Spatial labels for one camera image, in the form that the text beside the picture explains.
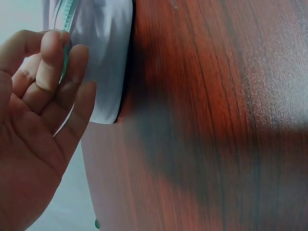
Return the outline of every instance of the white bag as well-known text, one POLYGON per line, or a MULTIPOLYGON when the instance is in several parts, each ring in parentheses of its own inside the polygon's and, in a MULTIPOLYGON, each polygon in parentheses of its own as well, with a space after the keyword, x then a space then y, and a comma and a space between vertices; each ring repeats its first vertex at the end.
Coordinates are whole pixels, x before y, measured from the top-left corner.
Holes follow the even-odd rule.
POLYGON ((43 29, 66 30, 71 34, 70 46, 89 47, 84 81, 97 84, 92 122, 112 124, 116 120, 132 15, 132 0, 43 0, 43 29))

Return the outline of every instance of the white wall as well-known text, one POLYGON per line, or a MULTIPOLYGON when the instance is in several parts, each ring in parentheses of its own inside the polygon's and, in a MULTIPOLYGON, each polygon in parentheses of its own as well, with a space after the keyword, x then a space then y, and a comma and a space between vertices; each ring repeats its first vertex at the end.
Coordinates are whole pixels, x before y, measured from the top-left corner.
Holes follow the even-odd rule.
MULTIPOLYGON (((12 33, 42 28, 41 0, 0 0, 0 43, 12 33)), ((28 231, 96 231, 81 145, 54 199, 28 231)))

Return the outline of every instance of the wood grain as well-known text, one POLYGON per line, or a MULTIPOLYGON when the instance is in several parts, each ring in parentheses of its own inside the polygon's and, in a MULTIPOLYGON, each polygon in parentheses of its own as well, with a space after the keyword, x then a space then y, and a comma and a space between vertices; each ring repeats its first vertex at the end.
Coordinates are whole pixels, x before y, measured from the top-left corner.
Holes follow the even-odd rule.
POLYGON ((82 140, 101 230, 308 230, 308 0, 136 12, 119 119, 82 140))

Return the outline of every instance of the green object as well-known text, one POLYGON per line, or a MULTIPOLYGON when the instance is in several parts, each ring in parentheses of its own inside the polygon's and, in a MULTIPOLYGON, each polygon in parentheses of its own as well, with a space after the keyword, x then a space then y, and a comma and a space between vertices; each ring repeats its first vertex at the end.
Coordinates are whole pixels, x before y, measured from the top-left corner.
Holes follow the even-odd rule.
POLYGON ((99 223, 98 223, 98 220, 97 220, 97 219, 95 220, 95 227, 96 227, 97 229, 100 229, 100 225, 99 225, 99 223))
POLYGON ((67 67, 67 63, 68 63, 68 55, 69 55, 69 47, 68 45, 66 45, 63 49, 64 51, 64 63, 63 63, 63 69, 62 69, 62 74, 61 74, 61 79, 62 80, 63 76, 65 75, 66 72, 66 67, 67 67))
MULTIPOLYGON (((59 3, 59 8, 56 12, 55 27, 63 31, 67 31, 68 33, 70 32, 77 4, 78 0, 61 0, 59 3)), ((66 72, 69 52, 70 47, 69 45, 66 45, 64 47, 64 63, 60 81, 66 72)))

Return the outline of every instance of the hand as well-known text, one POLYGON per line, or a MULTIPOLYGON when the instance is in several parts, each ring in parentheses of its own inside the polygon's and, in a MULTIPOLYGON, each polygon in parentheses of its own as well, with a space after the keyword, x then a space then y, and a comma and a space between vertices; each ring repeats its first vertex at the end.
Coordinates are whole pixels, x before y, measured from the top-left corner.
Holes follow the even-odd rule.
POLYGON ((0 46, 0 230, 25 230, 43 213, 88 125, 96 85, 81 85, 87 47, 71 49, 59 85, 68 41, 20 31, 0 46))

